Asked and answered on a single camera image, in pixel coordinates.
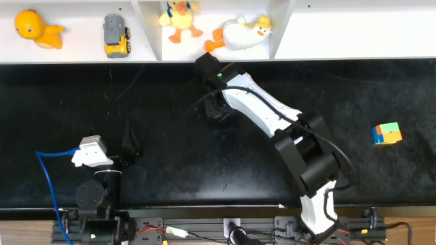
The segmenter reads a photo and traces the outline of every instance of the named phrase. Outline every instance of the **black tabletop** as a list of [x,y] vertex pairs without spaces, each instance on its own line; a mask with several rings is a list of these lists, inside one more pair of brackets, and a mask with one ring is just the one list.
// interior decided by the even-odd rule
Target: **black tabletop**
[[[352,160],[358,182],[339,205],[436,203],[435,60],[242,63],[272,96],[317,110]],[[205,118],[192,64],[0,66],[0,208],[52,207],[34,150],[60,152],[98,134],[115,151],[127,121],[144,151],[123,170],[122,208],[219,204],[300,206],[268,138],[232,112]],[[374,146],[372,127],[398,122],[403,141]],[[94,170],[44,159],[61,207]],[[339,184],[346,183],[340,179]]]

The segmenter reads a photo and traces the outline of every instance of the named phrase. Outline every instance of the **blue cable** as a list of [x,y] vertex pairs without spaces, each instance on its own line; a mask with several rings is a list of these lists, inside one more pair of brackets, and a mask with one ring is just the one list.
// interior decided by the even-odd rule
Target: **blue cable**
[[52,193],[54,211],[56,212],[57,222],[59,223],[63,237],[65,238],[65,240],[68,242],[69,245],[73,245],[73,242],[70,240],[70,238],[67,235],[67,232],[65,232],[65,229],[63,228],[61,214],[59,213],[59,207],[57,205],[57,200],[56,200],[56,196],[55,196],[55,190],[53,189],[53,183],[52,183],[52,180],[50,179],[50,176],[48,175],[48,172],[47,172],[46,166],[44,165],[42,157],[72,156],[72,155],[74,155],[74,153],[77,150],[79,150],[79,148],[74,148],[72,150],[68,150],[66,152],[59,152],[59,153],[43,153],[43,152],[35,151],[36,157],[38,158],[38,161],[40,162],[41,167],[44,170],[44,173],[46,174],[48,186],[50,187],[50,192]]

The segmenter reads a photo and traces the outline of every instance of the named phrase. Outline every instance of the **toy truck cab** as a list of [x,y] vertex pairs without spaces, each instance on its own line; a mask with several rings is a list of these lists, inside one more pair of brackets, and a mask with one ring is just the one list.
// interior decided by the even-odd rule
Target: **toy truck cab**
[[131,51],[130,30],[125,27],[124,19],[116,14],[104,17],[104,50],[108,58],[124,58]]

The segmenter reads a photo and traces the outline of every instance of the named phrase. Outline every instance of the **white cubby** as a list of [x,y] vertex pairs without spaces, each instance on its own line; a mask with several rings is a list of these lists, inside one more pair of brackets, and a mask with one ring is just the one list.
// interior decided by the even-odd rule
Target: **white cubby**
[[[165,1],[150,0],[0,0],[0,64],[192,62],[205,53],[204,42],[225,21],[260,15],[274,25],[267,42],[241,51],[220,48],[221,61],[385,59],[436,57],[434,0],[199,0],[194,25],[204,34],[184,31],[181,44],[168,37],[159,17]],[[63,48],[45,50],[19,37],[14,19],[34,9],[50,25],[62,25]],[[132,52],[109,59],[104,52],[104,16],[116,13],[131,29]]]

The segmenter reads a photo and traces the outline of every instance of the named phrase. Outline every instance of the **toy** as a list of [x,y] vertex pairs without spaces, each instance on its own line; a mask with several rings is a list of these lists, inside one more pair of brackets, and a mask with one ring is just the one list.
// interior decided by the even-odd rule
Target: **toy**
[[124,19],[116,14],[104,17],[104,50],[108,58],[124,58],[129,56],[131,46],[130,30],[125,26]]
[[198,30],[193,25],[193,11],[200,11],[200,6],[192,1],[170,1],[166,3],[168,8],[159,19],[161,26],[172,25],[176,33],[169,37],[170,41],[179,44],[183,30],[189,29],[193,37],[203,35],[203,31]]
[[397,122],[373,127],[374,144],[393,144],[402,140]]
[[269,37],[272,29],[267,16],[260,16],[255,24],[246,24],[245,19],[240,17],[237,21],[227,21],[223,28],[215,29],[213,39],[217,42],[208,40],[204,48],[207,52],[224,46],[229,50],[244,50],[262,43]]
[[32,39],[41,48],[62,48],[59,33],[63,27],[47,25],[35,10],[24,10],[15,18],[15,28],[19,36]]

